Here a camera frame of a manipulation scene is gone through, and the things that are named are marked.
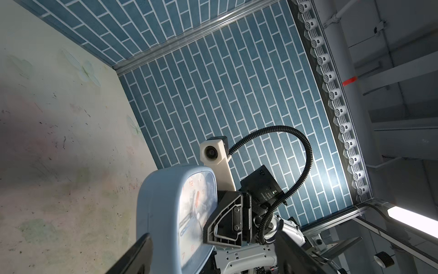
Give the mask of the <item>light blue alarm clock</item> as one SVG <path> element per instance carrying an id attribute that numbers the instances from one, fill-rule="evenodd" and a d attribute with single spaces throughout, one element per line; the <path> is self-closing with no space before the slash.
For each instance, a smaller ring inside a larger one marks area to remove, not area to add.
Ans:
<path id="1" fill-rule="evenodd" d="M 136 237 L 152 239 L 151 273 L 201 272 L 213 251 L 204 243 L 203 229 L 217 204 L 216 178 L 206 166 L 173 166 L 145 178 L 137 199 Z"/>

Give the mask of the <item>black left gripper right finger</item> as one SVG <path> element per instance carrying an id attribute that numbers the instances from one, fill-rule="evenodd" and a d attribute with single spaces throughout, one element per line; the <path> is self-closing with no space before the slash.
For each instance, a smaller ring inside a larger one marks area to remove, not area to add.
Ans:
<path id="1" fill-rule="evenodd" d="M 337 274 L 338 271 L 322 265 L 306 253 L 286 233 L 279 232 L 274 243 L 279 274 Z"/>

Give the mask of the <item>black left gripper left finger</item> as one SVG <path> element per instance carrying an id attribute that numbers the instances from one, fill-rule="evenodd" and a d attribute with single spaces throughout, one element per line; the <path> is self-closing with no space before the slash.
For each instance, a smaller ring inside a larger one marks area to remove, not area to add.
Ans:
<path id="1" fill-rule="evenodd" d="M 106 274 L 149 274 L 154 245 L 149 233 L 137 242 L 106 272 Z"/>

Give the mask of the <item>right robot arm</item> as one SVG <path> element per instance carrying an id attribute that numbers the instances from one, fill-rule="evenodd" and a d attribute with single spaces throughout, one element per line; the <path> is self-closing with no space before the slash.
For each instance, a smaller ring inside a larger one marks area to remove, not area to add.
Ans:
<path id="1" fill-rule="evenodd" d="M 283 195 L 265 166 L 248 175 L 238 191 L 219 191 L 218 204 L 203 228 L 203 241 L 213 251 L 203 274 L 270 273 L 276 268 L 275 237 L 284 232 L 300 247 L 308 244 L 293 218 L 272 216 L 265 228 L 265 244 L 258 243 L 262 214 Z"/>

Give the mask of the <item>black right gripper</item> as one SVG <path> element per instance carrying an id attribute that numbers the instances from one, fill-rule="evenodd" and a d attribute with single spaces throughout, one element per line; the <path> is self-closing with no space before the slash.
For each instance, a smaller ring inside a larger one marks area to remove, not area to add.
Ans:
<path id="1" fill-rule="evenodd" d="M 203 242 L 209 245 L 241 248 L 253 238 L 253 217 L 263 216 L 283 190 L 262 165 L 241 182 L 240 191 L 219 191 L 218 204 L 206 221 Z"/>

